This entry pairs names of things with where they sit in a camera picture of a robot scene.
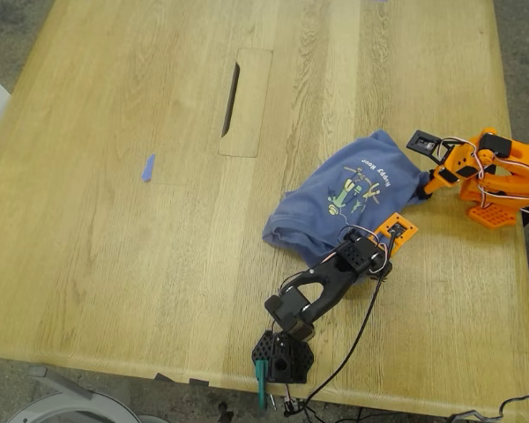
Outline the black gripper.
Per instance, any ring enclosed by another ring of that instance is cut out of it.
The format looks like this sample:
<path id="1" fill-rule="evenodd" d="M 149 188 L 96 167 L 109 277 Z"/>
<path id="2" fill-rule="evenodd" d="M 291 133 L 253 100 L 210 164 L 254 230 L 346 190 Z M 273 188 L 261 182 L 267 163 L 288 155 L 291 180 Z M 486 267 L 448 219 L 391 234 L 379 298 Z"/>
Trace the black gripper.
<path id="1" fill-rule="evenodd" d="M 369 258 L 366 275 L 368 277 L 387 277 L 392 270 L 388 246 L 384 242 L 376 243 L 374 240 L 370 240 L 370 243 L 373 245 L 374 251 Z"/>

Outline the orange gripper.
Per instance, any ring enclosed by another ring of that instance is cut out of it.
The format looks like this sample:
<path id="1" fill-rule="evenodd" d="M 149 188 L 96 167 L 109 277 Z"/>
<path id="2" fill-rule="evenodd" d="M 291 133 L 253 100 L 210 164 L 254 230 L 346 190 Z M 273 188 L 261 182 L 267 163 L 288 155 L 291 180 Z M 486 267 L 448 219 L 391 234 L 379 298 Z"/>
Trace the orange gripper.
<path id="1" fill-rule="evenodd" d="M 473 177 L 484 176 L 484 166 L 478 157 L 477 145 L 470 141 L 442 141 L 438 150 L 439 159 L 435 170 L 430 170 L 421 178 L 416 189 L 421 198 L 431 198 L 433 193 L 444 184 L 455 184 Z"/>

